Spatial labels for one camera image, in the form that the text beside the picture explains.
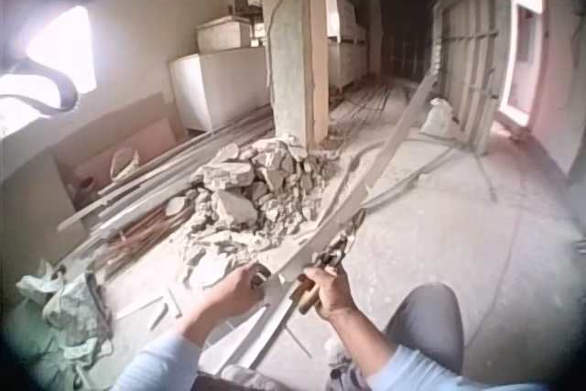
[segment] concrete pillar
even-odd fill
[[[319,143],[329,122],[325,0],[263,0],[263,13],[277,135]]]
[[[383,47],[383,16],[381,0],[368,0],[370,28],[368,41],[368,71],[375,75],[381,74],[381,50]]]

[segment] rubble pile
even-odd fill
[[[191,175],[192,189],[168,202],[168,215],[194,207],[181,251],[184,280],[210,257],[224,258],[223,276],[296,234],[315,220],[320,192],[334,173],[330,157],[308,154],[291,137],[222,148]]]

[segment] doorway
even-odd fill
[[[537,97],[545,36],[544,0],[511,0],[511,43],[500,111],[527,127]]]

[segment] knee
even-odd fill
[[[415,288],[411,294],[422,297],[442,298],[458,303],[458,297],[456,297],[456,293],[453,289],[439,282],[422,284],[418,288]]]

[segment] plastic bag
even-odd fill
[[[433,106],[428,114],[421,133],[430,136],[450,137],[451,106],[441,98],[431,100]]]

